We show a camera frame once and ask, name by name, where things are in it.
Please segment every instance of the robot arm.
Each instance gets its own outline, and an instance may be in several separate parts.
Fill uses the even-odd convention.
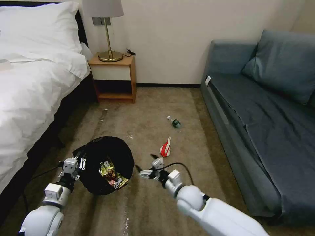
[[[73,191],[74,182],[80,176],[78,172],[85,166],[85,160],[77,157],[67,158],[63,162],[63,172],[55,184],[45,188],[43,206],[31,211],[24,219],[18,235],[23,236],[56,236],[63,220],[62,208],[66,206],[68,197]]]
[[[185,186],[177,170],[164,170],[163,158],[156,158],[150,170],[136,166],[141,178],[155,179],[176,199],[179,210],[194,220],[211,236],[268,236],[253,218],[227,203],[210,198],[194,185]],[[61,179],[45,188],[43,206],[30,212],[24,219],[18,235],[56,236],[63,220],[62,208],[66,205],[78,173],[85,168],[85,159],[67,158],[63,163]]]
[[[142,171],[141,178],[155,179],[176,199],[177,207],[196,220],[211,236],[268,236],[264,228],[253,218],[229,204],[205,195],[194,185],[185,186],[177,170],[168,173],[163,158],[156,158],[150,170]]]

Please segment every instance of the baseboard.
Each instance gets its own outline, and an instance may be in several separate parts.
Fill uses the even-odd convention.
[[[200,84],[151,84],[137,83],[138,87],[171,87],[171,88],[200,88]]]

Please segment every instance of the white wall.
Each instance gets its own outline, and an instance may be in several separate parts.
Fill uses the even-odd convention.
[[[315,1],[306,0],[305,5],[292,31],[299,33],[315,33]]]
[[[304,2],[122,0],[125,15],[112,19],[111,45],[137,53],[139,83],[198,84],[212,39],[258,40],[264,28],[289,31]],[[104,26],[82,17],[92,52],[106,50]]]

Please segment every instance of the bed frame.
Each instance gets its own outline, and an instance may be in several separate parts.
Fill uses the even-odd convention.
[[[35,7],[48,3],[51,2],[0,1],[0,6]],[[78,22],[80,41],[88,45],[80,12],[77,12],[75,19]],[[81,102],[97,102],[91,74],[87,76],[67,97],[62,99],[60,107],[55,114],[55,120],[49,125],[42,137],[27,153],[28,159],[25,161],[23,167],[14,175],[10,183],[0,194],[0,202],[5,203],[1,205],[0,225],[23,193],[25,186],[35,173],[45,155],[48,153],[50,147],[53,145],[62,146],[62,143],[58,138],[58,133],[65,125],[65,122],[74,108]]]

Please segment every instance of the sofa armrest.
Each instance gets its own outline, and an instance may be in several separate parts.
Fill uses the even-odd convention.
[[[240,74],[257,50],[257,42],[213,40],[203,80],[209,73]]]

